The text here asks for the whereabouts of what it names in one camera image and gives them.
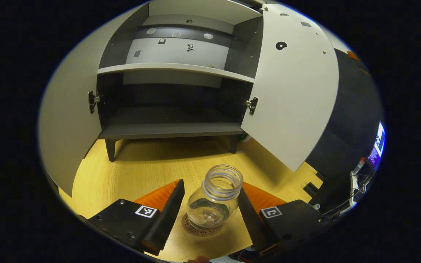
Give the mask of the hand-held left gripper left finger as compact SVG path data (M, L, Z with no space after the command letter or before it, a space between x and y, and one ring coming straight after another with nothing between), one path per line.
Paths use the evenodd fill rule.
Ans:
M86 222L125 246L158 256L165 248L184 194L184 181L179 179L135 201L118 199Z

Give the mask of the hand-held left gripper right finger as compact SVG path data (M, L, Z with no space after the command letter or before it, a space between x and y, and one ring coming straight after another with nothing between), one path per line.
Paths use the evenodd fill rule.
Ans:
M238 205L260 256L274 256L299 247L334 223L303 200L286 202L246 182L242 184Z

